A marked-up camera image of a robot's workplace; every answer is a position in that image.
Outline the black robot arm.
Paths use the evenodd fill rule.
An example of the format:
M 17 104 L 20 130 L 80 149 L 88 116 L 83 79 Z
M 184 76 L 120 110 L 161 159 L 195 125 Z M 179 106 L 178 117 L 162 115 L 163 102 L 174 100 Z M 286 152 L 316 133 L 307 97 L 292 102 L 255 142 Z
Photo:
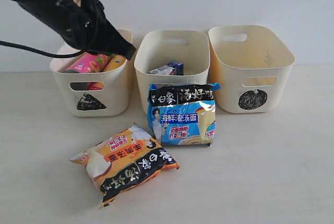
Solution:
M 82 53 L 117 54 L 130 60 L 136 48 L 112 26 L 99 0 L 11 0 L 55 31 L 77 52 L 58 55 L 25 45 L 2 41 L 1 45 L 52 58 L 71 58 Z

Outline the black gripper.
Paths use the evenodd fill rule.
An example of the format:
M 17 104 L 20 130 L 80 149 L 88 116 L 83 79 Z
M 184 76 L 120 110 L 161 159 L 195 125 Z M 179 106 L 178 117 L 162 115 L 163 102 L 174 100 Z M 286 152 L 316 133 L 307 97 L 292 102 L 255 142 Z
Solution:
M 71 47 L 93 54 L 117 54 L 130 61 L 137 49 L 128 30 L 116 30 L 99 0 L 40 0 L 39 19 Z

